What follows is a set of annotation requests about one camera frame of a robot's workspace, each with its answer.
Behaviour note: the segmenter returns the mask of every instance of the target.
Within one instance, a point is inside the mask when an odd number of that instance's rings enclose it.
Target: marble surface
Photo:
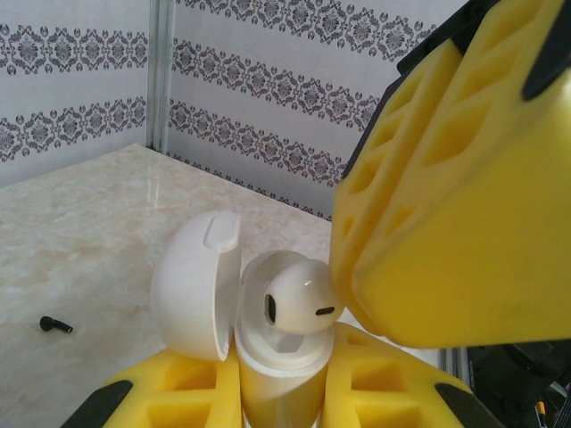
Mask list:
[[[244,265],[274,249],[327,260],[325,220],[138,145],[0,189],[0,426],[59,426],[164,348],[153,266],[179,226],[216,209],[243,216]],[[75,330],[45,333],[43,315]],[[435,350],[408,351],[437,364]]]

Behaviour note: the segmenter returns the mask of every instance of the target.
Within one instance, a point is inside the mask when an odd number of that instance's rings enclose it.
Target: black earbud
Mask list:
[[[49,332],[54,328],[57,330],[62,330],[65,333],[71,333],[73,331],[73,327],[71,325],[67,325],[62,321],[58,321],[57,319],[53,319],[51,317],[41,317],[39,320],[39,327],[45,332]]]

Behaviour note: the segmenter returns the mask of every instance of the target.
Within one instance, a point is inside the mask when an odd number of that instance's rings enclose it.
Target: earbud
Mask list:
[[[263,303],[268,323],[284,333],[325,330],[343,312],[327,263],[318,260],[305,260],[280,272],[271,281]]]

